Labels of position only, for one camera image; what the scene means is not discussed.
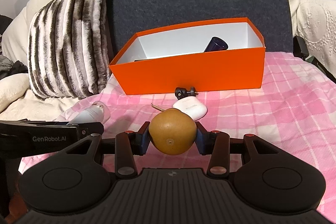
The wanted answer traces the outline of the person left hand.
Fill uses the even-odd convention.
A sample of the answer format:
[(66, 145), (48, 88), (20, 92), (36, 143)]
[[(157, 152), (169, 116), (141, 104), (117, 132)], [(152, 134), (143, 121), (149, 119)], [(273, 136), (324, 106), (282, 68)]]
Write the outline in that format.
[(1, 223), (13, 223), (27, 212), (27, 206), (19, 193), (18, 182), (21, 158), (1, 157)]

